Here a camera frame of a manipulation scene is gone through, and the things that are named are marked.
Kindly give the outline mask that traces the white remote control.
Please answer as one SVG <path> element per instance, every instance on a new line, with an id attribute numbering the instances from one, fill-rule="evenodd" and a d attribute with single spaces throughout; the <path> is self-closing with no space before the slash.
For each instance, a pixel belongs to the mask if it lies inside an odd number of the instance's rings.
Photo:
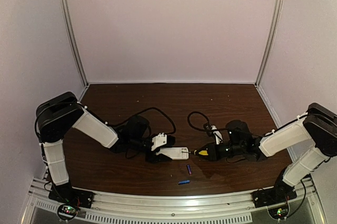
<path id="1" fill-rule="evenodd" d="M 189 149 L 187 147 L 160 148 L 156 155 L 162 155 L 172 160 L 188 160 L 190 154 L 182 153 L 182 151 L 189 151 Z"/>

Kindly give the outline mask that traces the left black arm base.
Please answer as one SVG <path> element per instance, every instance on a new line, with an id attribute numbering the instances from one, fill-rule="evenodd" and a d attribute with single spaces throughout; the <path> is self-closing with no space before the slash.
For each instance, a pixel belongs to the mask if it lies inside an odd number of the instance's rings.
<path id="1" fill-rule="evenodd" d="M 91 191 L 73 189 L 74 198 L 64 199 L 55 189 L 51 189 L 48 198 L 59 202 L 56 215 L 61 221 L 69 222 L 78 216 L 82 209 L 90 209 L 93 203 L 94 193 Z"/>

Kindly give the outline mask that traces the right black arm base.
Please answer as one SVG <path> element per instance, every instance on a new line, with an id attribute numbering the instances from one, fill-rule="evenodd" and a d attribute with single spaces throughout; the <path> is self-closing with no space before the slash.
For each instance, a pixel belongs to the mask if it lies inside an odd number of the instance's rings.
<path id="1" fill-rule="evenodd" d="M 290 215 L 289 201 L 297 198 L 294 189 L 289 192 L 275 187 L 258 189 L 251 193 L 255 208 L 266 207 L 269 216 L 276 221 L 285 220 Z"/>

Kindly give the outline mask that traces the blue AAA battery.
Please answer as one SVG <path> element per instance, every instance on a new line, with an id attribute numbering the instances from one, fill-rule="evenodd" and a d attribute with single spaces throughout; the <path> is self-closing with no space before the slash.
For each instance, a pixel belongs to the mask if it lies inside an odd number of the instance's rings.
<path id="1" fill-rule="evenodd" d="M 189 184 L 190 180 L 182 180 L 178 182 L 178 185 L 184 185 L 184 184 Z"/>

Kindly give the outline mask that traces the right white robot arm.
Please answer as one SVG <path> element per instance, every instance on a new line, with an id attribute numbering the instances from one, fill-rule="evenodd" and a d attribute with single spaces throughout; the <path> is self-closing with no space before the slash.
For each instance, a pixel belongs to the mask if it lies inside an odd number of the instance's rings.
<path id="1" fill-rule="evenodd" d="M 235 156 L 262 161 L 300 142 L 313 141 L 305 153 L 281 171 L 274 185 L 277 192 L 292 190 L 321 163 L 336 156 L 336 114 L 318 103 L 310 104 L 305 113 L 265 135 L 251 133 L 241 120 L 232 120 L 220 129 L 206 123 L 200 131 L 215 141 L 193 154 L 208 161 Z"/>

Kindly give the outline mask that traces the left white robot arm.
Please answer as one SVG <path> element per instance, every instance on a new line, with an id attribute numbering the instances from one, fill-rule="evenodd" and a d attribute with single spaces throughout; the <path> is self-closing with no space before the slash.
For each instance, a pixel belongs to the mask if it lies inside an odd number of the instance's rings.
<path id="1" fill-rule="evenodd" d="M 35 130 L 49 169 L 52 185 L 60 194 L 76 187 L 132 195 L 167 191 L 177 160 L 171 150 L 172 133 L 162 143 L 143 117 L 154 106 L 114 99 L 104 107 L 98 100 L 95 115 L 71 92 L 38 106 Z"/>

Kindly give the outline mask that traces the yellow handled screwdriver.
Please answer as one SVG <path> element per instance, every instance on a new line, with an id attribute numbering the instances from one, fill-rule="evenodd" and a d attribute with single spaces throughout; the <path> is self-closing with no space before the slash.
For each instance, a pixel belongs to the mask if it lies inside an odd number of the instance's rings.
<path id="1" fill-rule="evenodd" d="M 196 156 L 208 156 L 207 150 L 195 150 L 195 151 L 182 151 L 182 153 L 190 154 L 190 155 L 196 155 Z"/>

